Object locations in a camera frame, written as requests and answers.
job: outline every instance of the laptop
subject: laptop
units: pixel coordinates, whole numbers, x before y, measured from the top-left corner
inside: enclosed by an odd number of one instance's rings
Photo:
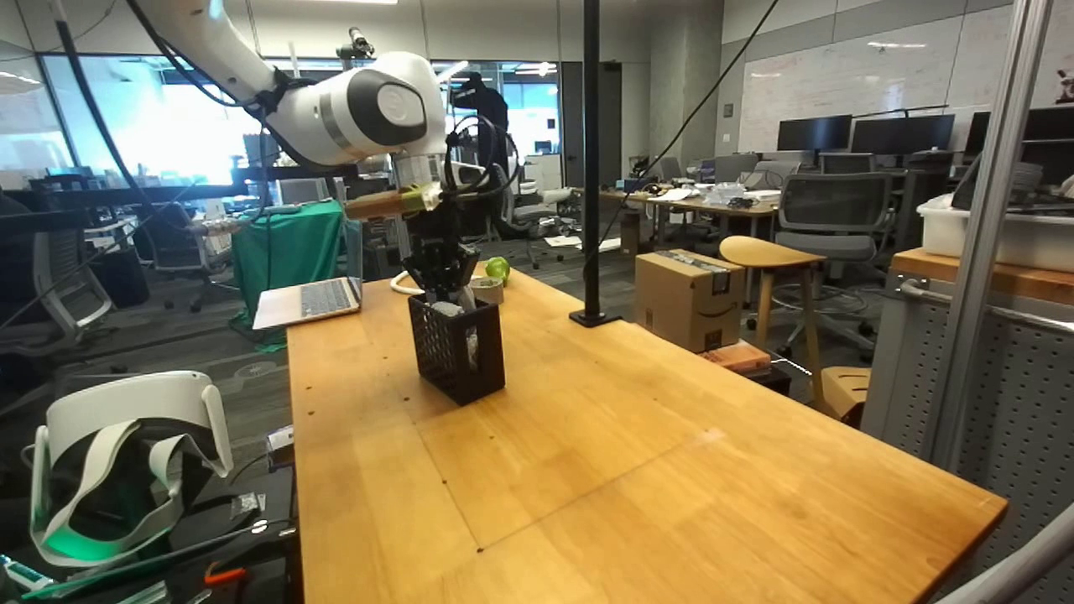
[[[358,308],[363,308],[363,281],[352,275],[265,288],[260,300],[254,328],[317,322],[317,318],[347,316]]]

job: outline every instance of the green object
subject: green object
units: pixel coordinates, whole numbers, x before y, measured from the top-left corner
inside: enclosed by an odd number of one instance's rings
[[[511,261],[502,254],[493,254],[484,261],[484,275],[502,288],[511,278]]]
[[[320,281],[337,275],[342,207],[337,202],[270,211],[234,231],[234,281],[242,292],[242,327],[254,322],[265,288]]]

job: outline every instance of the white box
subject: white box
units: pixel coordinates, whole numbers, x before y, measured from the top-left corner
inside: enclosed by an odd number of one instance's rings
[[[924,218],[924,250],[964,254],[970,211],[950,207],[940,196],[917,207]],[[1008,216],[998,261],[1074,273],[1074,218],[1064,216]]]

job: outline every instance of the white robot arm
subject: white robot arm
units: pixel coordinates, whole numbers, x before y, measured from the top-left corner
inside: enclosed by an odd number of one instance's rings
[[[305,164],[357,164],[393,154],[399,184],[430,184],[443,151],[443,102],[425,57],[374,65],[294,88],[232,28],[225,0],[129,0],[148,34],[250,108]]]

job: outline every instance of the cardboard box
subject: cardboard box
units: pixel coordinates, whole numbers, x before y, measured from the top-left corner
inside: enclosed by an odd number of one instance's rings
[[[738,344],[738,264],[686,250],[634,259],[634,322],[690,354]]]

